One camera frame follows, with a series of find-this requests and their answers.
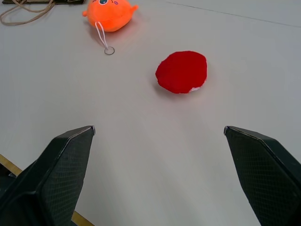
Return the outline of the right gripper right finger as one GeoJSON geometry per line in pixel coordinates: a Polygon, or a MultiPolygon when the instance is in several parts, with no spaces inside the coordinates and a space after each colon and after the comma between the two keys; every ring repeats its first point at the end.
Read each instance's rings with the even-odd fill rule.
{"type": "Polygon", "coordinates": [[[277,140],[226,126],[240,185],[261,226],[301,226],[301,163],[277,140]]]}

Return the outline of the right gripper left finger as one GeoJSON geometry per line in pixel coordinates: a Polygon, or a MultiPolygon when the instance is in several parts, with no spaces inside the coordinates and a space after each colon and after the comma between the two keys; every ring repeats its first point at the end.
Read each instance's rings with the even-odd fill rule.
{"type": "Polygon", "coordinates": [[[53,138],[19,175],[0,163],[0,226],[78,226],[72,216],[94,135],[89,125],[53,138]]]}

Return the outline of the brown paper bag rope handles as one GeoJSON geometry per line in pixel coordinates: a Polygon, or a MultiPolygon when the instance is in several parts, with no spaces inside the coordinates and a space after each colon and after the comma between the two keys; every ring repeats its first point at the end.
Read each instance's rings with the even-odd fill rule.
{"type": "Polygon", "coordinates": [[[1,1],[3,4],[7,4],[7,5],[14,4],[14,6],[8,9],[7,11],[4,11],[2,14],[0,14],[0,22],[5,26],[19,26],[19,25],[29,24],[31,22],[40,19],[45,14],[47,14],[55,5],[82,5],[85,3],[86,0],[1,0],[1,1]],[[25,4],[30,4],[30,5],[46,4],[46,6],[43,9],[33,10],[31,8],[26,7],[25,4]],[[37,15],[27,21],[6,22],[4,18],[7,16],[7,14],[11,13],[14,10],[17,10],[18,8],[24,9],[30,13],[35,13],[37,15]]]}

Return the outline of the red round plush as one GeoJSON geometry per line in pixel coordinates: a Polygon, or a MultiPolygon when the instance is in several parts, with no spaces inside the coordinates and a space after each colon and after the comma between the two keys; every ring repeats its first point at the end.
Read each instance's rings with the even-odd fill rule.
{"type": "Polygon", "coordinates": [[[207,59],[195,51],[176,51],[156,69],[159,86],[174,93],[188,94],[200,89],[207,80],[207,59]]]}

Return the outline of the orange plush toy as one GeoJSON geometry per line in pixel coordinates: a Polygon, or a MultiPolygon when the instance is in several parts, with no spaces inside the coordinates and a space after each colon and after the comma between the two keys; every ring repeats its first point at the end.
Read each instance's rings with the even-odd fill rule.
{"type": "Polygon", "coordinates": [[[105,34],[123,28],[138,8],[138,5],[131,5],[128,0],[89,0],[82,16],[96,29],[106,55],[113,55],[115,48],[108,45],[105,34]]]}

